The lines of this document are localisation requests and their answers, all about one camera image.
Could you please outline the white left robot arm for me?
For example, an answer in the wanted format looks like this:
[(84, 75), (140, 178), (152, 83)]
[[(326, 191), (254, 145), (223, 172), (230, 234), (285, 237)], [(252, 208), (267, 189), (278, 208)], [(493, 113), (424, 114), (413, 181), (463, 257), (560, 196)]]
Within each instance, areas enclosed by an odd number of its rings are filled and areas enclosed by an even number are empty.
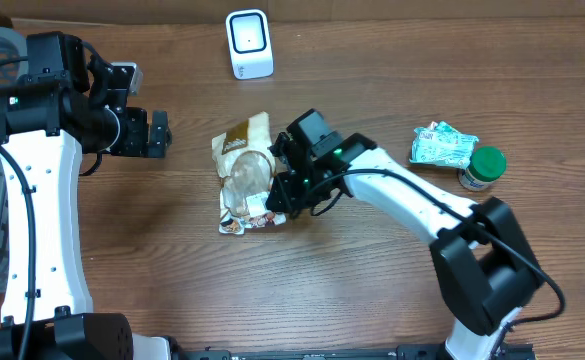
[(0, 359), (174, 359), (170, 339), (98, 313), (80, 247), (78, 182), (87, 154), (162, 158), (167, 114), (128, 105), (142, 74), (62, 32), (26, 39), (27, 72), (0, 88), (9, 220)]

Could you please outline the brown white snack pouch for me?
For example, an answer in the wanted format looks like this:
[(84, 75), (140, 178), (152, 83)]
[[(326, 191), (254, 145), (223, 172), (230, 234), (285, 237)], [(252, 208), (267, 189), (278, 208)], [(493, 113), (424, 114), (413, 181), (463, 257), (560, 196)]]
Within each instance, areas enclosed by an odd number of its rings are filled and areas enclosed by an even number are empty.
[(271, 146), (266, 112), (251, 116), (211, 140), (212, 159), (221, 182), (220, 233), (242, 235), (247, 230), (286, 222), (283, 213), (266, 206), (276, 175)]

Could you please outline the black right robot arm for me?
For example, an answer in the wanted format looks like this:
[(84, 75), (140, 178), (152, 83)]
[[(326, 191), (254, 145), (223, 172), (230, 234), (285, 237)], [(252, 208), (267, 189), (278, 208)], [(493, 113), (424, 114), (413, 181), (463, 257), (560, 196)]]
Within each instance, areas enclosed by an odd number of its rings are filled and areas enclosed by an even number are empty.
[(340, 196), (388, 214), (429, 248), (452, 333), (439, 359), (522, 359), (526, 348), (505, 342), (521, 310), (545, 279), (510, 207), (450, 194), (397, 163), (355, 133), (347, 138), (311, 109), (269, 148), (286, 167), (275, 176), (268, 209), (298, 216)]

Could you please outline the green lid jar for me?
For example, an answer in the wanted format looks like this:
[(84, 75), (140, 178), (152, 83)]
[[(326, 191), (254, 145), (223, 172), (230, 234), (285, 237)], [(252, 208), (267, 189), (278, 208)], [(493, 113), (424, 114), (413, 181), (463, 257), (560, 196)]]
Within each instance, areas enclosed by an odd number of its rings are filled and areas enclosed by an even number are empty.
[(458, 180), (470, 191), (484, 191), (501, 178), (506, 169), (504, 153), (496, 147), (485, 146), (472, 154), (466, 169), (458, 171)]

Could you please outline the large teal wipes pack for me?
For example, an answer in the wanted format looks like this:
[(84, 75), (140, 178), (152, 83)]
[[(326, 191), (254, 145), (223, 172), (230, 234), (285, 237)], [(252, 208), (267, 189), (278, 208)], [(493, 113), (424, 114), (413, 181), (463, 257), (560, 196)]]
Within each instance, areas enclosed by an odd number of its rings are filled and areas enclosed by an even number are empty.
[(479, 138), (464, 134), (445, 121), (414, 129), (409, 161), (413, 164), (465, 169)]

